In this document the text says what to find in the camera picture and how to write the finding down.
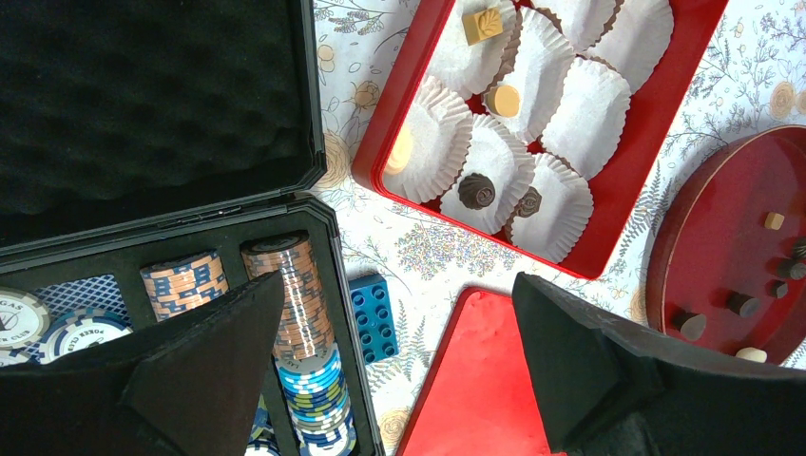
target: stack of poker chips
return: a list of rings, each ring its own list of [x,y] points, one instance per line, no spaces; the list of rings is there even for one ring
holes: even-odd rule
[[[280,359],[304,359],[334,343],[333,326],[306,233],[260,240],[241,251],[249,278],[279,271],[285,302],[274,354]]]
[[[140,276],[160,321],[195,309],[229,290],[215,251],[148,266],[141,269]]]
[[[299,453],[349,455],[355,423],[337,345],[301,361],[277,359],[276,365]]]
[[[131,328],[116,313],[95,308],[71,311],[50,325],[39,344],[37,360],[40,364],[47,364],[66,354],[131,333]]]

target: red tray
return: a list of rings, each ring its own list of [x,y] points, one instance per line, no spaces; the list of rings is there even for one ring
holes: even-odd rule
[[[475,454],[551,451],[512,298],[470,288],[453,309],[397,455]]]
[[[671,45],[652,77],[632,97],[619,150],[604,171],[590,181],[595,204],[593,217],[576,247],[559,265],[513,246],[507,241],[503,231],[493,236],[483,234],[439,214],[439,205],[434,201],[416,204],[392,194],[383,186],[383,170],[394,139],[406,119],[414,94],[453,7],[453,0],[428,0],[420,3],[367,134],[355,156],[353,177],[361,185],[390,200],[461,226],[572,276],[587,279],[599,277],[616,248],[627,218],[641,193],[643,183],[728,0],[670,0],[669,3],[675,15]],[[470,100],[470,106],[474,112],[482,112],[478,97]],[[539,152],[540,144],[532,144],[529,150]]]
[[[646,313],[655,329],[685,340],[671,320],[708,317],[694,345],[734,355],[755,347],[780,364],[806,337],[806,280],[786,280],[775,299],[777,262],[806,236],[806,127],[785,126],[733,142],[708,159],[669,208],[652,249]],[[764,228],[769,212],[780,230]],[[761,300],[753,316],[725,307],[732,292]]]

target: red box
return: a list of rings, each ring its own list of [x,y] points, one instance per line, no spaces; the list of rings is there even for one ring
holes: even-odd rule
[[[549,263],[515,247],[507,241],[503,231],[489,236],[439,214],[438,199],[416,204],[392,194],[383,186],[383,170],[394,140],[406,119],[453,3],[453,0],[420,3],[370,127],[355,156],[353,177],[361,185],[386,198],[461,226],[572,276],[587,279],[599,277],[616,248],[728,0],[670,0],[675,30],[669,49],[649,81],[633,95],[619,149],[604,170],[590,181],[593,217],[576,247],[560,264]],[[517,3],[523,6],[529,2]],[[484,112],[478,96],[470,99],[469,105],[473,112]],[[529,147],[532,153],[541,150],[538,142]]]

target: dark chocolate piece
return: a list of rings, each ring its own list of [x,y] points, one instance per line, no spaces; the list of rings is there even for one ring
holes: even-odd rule
[[[792,259],[806,259],[806,237],[799,237],[792,246]]]
[[[484,209],[495,200],[495,186],[487,176],[473,173],[459,184],[459,200],[468,209]]]
[[[677,327],[683,337],[691,342],[700,340],[707,323],[708,317],[702,313],[683,312],[672,319],[672,324]]]
[[[761,308],[761,300],[747,294],[733,293],[728,298],[728,309],[742,318],[749,318]]]
[[[796,259],[783,259],[778,264],[777,274],[781,278],[801,280],[803,277],[806,277],[806,264]]]
[[[786,282],[776,280],[770,287],[770,295],[774,296],[777,299],[781,299],[787,293],[789,293],[789,285],[787,285]]]
[[[518,205],[515,206],[515,216],[525,219],[537,214],[537,211],[540,210],[541,202],[543,202],[543,197],[537,193],[534,187],[530,187],[524,197],[518,201]]]

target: round red tray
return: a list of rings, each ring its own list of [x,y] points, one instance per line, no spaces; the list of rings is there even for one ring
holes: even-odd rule
[[[768,213],[785,217],[777,231]],[[806,236],[806,127],[784,126],[731,143],[683,186],[652,249],[646,284],[650,325],[686,340],[672,319],[704,314],[699,347],[734,355],[745,347],[780,364],[806,337],[806,280],[786,280],[776,299],[777,264]],[[760,299],[752,317],[726,307],[732,293]]]

